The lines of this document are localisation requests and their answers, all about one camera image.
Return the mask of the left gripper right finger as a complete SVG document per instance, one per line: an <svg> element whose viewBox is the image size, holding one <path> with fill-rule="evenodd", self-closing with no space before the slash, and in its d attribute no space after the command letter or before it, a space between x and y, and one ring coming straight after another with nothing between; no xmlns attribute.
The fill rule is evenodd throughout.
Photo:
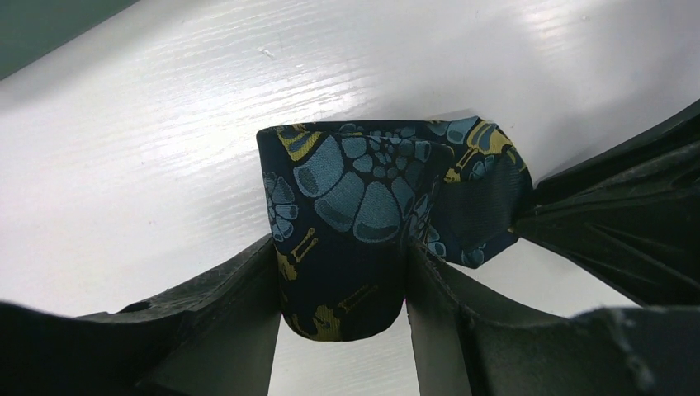
<svg viewBox="0 0 700 396"><path fill-rule="evenodd" d="M423 395L696 395L699 310L601 308L562 318L414 244L407 310Z"/></svg>

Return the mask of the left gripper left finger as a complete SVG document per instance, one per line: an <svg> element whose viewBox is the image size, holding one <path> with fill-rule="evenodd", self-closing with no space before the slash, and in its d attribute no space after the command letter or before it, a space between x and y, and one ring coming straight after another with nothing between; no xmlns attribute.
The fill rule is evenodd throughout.
<svg viewBox="0 0 700 396"><path fill-rule="evenodd" d="M1 306L4 395L264 395L281 315L269 237L117 313Z"/></svg>

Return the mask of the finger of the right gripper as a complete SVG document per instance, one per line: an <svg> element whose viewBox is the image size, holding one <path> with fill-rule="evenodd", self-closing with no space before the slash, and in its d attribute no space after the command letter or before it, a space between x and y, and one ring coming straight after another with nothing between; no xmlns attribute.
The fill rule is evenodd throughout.
<svg viewBox="0 0 700 396"><path fill-rule="evenodd" d="M699 105L541 181L515 232L640 305L699 303Z"/></svg>

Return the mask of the blue patterned tie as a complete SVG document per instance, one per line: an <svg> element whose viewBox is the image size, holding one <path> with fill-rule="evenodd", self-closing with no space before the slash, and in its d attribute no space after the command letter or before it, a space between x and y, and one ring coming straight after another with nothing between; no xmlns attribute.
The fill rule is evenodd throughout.
<svg viewBox="0 0 700 396"><path fill-rule="evenodd" d="M281 312L298 335L383 332L412 246L477 268L516 241L532 178L493 122L353 120L257 132Z"/></svg>

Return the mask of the green compartment tray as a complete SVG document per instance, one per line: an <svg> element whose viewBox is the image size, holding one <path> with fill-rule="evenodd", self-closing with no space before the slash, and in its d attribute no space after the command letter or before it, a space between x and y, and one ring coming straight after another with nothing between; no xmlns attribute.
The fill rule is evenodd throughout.
<svg viewBox="0 0 700 396"><path fill-rule="evenodd" d="M1 78L137 3L136 0L1 0Z"/></svg>

